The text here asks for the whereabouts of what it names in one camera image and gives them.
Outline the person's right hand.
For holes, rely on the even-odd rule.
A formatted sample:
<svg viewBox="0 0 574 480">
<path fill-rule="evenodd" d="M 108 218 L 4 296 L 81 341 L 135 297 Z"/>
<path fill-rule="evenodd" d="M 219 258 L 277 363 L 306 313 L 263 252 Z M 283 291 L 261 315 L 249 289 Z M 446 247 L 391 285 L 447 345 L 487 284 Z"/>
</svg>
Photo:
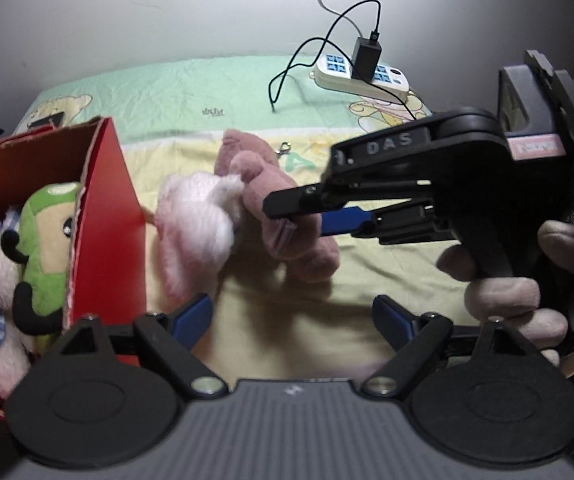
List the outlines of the person's right hand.
<svg viewBox="0 0 574 480">
<path fill-rule="evenodd" d="M 538 244 L 556 266 L 574 274 L 574 224 L 549 220 L 537 232 Z M 478 321 L 501 316 L 541 350 L 552 363 L 560 365 L 555 347 L 567 333 L 568 320 L 560 312 L 541 306 L 540 285 L 532 278 L 477 278 L 470 253 L 454 245 L 439 256 L 436 267 L 456 281 L 467 284 L 465 308 Z"/>
</svg>

